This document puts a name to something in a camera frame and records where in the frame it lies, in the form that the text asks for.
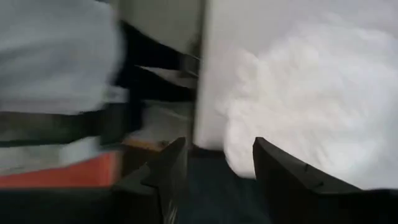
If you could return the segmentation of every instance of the black pants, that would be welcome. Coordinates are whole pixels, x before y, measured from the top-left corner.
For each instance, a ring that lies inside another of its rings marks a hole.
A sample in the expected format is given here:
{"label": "black pants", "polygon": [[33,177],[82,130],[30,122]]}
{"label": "black pants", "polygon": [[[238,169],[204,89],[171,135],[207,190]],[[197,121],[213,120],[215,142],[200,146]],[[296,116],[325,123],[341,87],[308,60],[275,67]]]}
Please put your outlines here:
{"label": "black pants", "polygon": [[125,55],[115,82],[129,90],[129,131],[135,131],[142,126],[143,100],[189,101],[193,95],[188,88],[174,85],[140,67],[179,70],[180,52],[154,41],[127,22],[121,21],[120,26]]}

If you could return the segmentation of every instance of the person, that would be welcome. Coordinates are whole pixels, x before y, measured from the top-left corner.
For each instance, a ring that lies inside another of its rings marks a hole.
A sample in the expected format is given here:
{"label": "person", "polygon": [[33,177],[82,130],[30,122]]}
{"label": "person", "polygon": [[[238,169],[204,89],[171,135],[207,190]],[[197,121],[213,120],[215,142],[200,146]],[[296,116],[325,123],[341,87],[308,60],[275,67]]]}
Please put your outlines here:
{"label": "person", "polygon": [[192,99],[140,67],[178,70],[183,54],[120,21],[109,4],[5,0],[0,30],[0,174],[101,154],[101,123],[118,118],[97,116],[109,90],[128,90],[130,132],[142,128],[144,100]]}

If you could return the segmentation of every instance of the gray fabric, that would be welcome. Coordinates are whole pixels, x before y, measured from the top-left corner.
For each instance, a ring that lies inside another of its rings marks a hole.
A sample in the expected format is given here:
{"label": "gray fabric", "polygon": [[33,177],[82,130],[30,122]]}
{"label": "gray fabric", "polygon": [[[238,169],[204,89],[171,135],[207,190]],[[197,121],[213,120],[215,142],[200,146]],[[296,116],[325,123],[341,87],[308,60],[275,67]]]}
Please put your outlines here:
{"label": "gray fabric", "polygon": [[0,111],[98,109],[121,56],[115,22],[92,0],[0,1]]}

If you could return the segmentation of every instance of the orange item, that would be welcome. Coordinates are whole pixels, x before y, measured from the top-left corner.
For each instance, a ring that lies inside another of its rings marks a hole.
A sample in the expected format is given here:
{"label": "orange item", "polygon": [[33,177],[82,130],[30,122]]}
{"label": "orange item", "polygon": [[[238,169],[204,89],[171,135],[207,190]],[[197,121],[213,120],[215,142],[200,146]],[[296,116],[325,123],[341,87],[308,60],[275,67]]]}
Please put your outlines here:
{"label": "orange item", "polygon": [[118,153],[110,152],[68,167],[0,177],[0,188],[105,187],[118,177]]}

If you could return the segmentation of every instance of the dark floor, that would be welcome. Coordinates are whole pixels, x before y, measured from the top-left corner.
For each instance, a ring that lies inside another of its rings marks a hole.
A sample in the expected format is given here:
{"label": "dark floor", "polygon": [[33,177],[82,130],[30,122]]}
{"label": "dark floor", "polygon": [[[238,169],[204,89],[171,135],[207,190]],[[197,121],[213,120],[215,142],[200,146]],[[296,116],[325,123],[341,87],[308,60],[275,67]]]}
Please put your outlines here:
{"label": "dark floor", "polygon": [[191,157],[188,185],[180,224],[271,223],[256,181],[238,177],[221,152]]}

